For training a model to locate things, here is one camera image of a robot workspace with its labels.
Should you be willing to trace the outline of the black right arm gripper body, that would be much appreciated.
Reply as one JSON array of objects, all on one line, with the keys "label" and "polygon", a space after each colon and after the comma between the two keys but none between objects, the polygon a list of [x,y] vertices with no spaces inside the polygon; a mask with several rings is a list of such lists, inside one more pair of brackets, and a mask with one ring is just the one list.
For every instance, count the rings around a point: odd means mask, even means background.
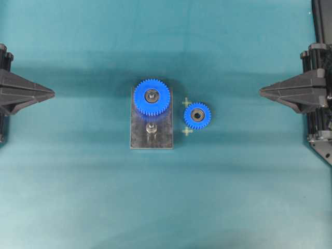
[{"label": "black right arm gripper body", "polygon": [[308,141],[320,139],[319,131],[331,131],[331,45],[327,45],[326,49],[314,49],[313,46],[311,44],[309,49],[300,56],[303,71],[307,72],[318,68],[325,70],[327,106],[316,108],[314,111],[306,114]]}]

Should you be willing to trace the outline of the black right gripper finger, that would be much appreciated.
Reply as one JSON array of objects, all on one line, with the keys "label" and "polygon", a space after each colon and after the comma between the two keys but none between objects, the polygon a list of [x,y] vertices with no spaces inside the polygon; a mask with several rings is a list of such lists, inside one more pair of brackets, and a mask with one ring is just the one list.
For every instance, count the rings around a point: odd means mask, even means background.
[{"label": "black right gripper finger", "polygon": [[326,107],[325,70],[318,68],[279,81],[259,91],[260,96],[290,107],[298,114]]}]

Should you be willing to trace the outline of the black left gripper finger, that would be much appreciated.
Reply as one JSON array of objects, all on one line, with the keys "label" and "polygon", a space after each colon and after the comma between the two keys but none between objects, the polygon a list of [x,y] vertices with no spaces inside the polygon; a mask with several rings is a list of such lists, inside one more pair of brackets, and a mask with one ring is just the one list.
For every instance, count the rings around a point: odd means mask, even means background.
[{"label": "black left gripper finger", "polygon": [[14,115],[53,97],[53,90],[1,69],[1,113],[4,115]]}]

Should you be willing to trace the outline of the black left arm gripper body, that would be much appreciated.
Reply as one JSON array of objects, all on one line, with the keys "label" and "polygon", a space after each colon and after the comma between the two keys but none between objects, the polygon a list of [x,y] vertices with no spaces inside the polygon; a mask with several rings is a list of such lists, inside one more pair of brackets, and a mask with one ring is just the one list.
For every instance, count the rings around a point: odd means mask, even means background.
[{"label": "black left arm gripper body", "polygon": [[[13,54],[7,51],[7,47],[5,44],[1,44],[1,69],[10,72],[12,61]],[[5,117],[5,113],[1,111],[1,142],[4,141],[5,137]]]}]

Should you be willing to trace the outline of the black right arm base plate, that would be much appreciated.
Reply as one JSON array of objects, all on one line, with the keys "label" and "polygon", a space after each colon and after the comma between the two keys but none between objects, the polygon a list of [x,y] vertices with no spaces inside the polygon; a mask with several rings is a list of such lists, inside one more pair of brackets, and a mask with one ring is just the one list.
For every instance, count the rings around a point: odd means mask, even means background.
[{"label": "black right arm base plate", "polygon": [[331,165],[331,140],[310,140],[309,144],[329,165]]}]

